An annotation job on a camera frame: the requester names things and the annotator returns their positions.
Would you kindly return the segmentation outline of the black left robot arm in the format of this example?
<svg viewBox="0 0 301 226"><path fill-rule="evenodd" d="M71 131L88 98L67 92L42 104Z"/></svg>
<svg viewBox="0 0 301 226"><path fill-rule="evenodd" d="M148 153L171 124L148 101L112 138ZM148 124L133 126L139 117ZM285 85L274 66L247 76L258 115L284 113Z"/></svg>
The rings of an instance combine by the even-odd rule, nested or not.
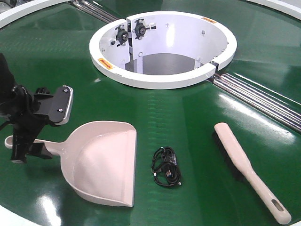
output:
<svg viewBox="0 0 301 226"><path fill-rule="evenodd" d="M71 114L73 89L63 85L50 94L46 87L31 92L15 81L6 58L0 56L0 116L5 119L1 129L13 126L12 155L14 163L26 163L26 156L51 159L44 142L35 139L45 125L66 124Z"/></svg>

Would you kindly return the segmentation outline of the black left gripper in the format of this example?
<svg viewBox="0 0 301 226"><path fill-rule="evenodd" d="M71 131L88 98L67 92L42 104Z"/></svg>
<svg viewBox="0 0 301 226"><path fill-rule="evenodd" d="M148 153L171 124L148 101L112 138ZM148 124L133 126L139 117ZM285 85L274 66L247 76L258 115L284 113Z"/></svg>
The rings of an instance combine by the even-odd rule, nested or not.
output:
<svg viewBox="0 0 301 226"><path fill-rule="evenodd" d="M73 89L67 85L57 88L55 94L32 94L22 85L14 85L9 98L0 98L0 116L3 129L12 125L13 163L27 163L27 156L52 159L44 142L34 143L47 124L63 125L69 121L73 103Z"/></svg>

